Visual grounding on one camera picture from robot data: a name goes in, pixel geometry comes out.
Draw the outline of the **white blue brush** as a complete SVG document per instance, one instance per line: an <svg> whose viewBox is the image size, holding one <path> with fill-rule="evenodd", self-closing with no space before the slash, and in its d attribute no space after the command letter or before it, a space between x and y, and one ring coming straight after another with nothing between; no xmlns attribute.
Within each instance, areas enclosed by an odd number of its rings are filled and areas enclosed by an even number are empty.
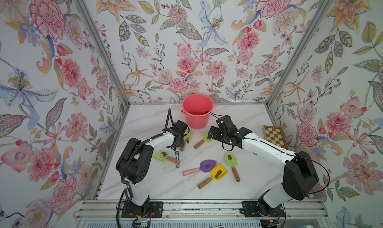
<svg viewBox="0 0 383 228"><path fill-rule="evenodd" d="M180 158L180 152L179 151L175 151L175 157L177 160L179 160L179 158ZM176 164L176 168L179 168L179 167L180 167L180 164L179 163Z"/></svg>

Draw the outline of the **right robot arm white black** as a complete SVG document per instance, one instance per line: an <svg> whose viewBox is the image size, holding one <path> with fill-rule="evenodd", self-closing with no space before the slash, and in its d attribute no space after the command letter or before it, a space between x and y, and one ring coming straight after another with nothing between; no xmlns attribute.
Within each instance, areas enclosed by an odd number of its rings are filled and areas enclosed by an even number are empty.
<svg viewBox="0 0 383 228"><path fill-rule="evenodd" d="M208 132L209 139L256 154L283 172L281 184L266 191L258 199L259 205L274 209L290 200L302 201L319 182L314 161L306 152L280 148L247 128L238 129L228 115L216 124Z"/></svg>

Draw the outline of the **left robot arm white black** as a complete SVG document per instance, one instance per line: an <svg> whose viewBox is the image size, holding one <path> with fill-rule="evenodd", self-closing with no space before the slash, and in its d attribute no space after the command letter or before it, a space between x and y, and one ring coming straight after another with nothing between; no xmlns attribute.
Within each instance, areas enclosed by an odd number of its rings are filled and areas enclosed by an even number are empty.
<svg viewBox="0 0 383 228"><path fill-rule="evenodd" d="M180 148L184 144L185 133L190 129L183 121L177 121L161 133L144 140L132 138L120 155L116 170L120 181L126 186L127 198L136 206L142 207L150 198L144 185L153 155L164 148Z"/></svg>

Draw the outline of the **pink plastic bucket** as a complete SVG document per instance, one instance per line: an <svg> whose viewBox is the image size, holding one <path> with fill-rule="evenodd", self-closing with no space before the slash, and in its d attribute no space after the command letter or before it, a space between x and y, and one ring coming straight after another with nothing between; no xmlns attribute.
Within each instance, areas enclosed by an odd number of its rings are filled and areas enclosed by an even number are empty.
<svg viewBox="0 0 383 228"><path fill-rule="evenodd" d="M182 114L186 117L186 124L192 129L202 129L207 126L209 112L214 109L214 103L208 96L193 94L182 102Z"/></svg>

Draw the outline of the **brown white chessboard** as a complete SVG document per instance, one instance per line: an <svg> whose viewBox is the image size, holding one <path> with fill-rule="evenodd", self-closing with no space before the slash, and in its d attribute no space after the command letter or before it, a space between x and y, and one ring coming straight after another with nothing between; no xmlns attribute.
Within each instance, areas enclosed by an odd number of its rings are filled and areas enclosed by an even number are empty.
<svg viewBox="0 0 383 228"><path fill-rule="evenodd" d="M281 127L263 126L262 128L264 139L280 148L288 150L286 136Z"/></svg>

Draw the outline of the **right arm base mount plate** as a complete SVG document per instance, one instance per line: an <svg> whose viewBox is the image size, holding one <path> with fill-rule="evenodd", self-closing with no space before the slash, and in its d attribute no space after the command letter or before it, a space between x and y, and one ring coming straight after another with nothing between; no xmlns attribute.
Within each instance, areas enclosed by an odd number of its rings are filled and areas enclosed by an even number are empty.
<svg viewBox="0 0 383 228"><path fill-rule="evenodd" d="M259 201L243 201L241 204L240 213L246 218L281 218L286 215L283 205L271 208Z"/></svg>

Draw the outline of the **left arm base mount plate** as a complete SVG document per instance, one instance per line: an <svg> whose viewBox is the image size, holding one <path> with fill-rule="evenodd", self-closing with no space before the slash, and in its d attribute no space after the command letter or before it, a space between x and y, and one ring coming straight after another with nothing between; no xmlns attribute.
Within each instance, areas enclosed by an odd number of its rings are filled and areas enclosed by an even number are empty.
<svg viewBox="0 0 383 228"><path fill-rule="evenodd" d="M131 201L126 201L120 208L122 218L138 218L148 215L150 218L161 218L163 213L163 202L145 202L138 206Z"/></svg>

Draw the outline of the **aluminium rail frame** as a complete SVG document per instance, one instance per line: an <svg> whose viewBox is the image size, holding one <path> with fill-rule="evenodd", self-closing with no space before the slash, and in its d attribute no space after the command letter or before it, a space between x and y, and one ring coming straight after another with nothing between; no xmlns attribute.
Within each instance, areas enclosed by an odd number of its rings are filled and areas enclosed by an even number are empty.
<svg viewBox="0 0 383 228"><path fill-rule="evenodd" d="M149 228L314 228L333 227L319 200L290 201L268 217L244 207L242 200L156 200L159 205L137 220L121 217L117 200L83 202L74 213L77 228L130 228L132 223Z"/></svg>

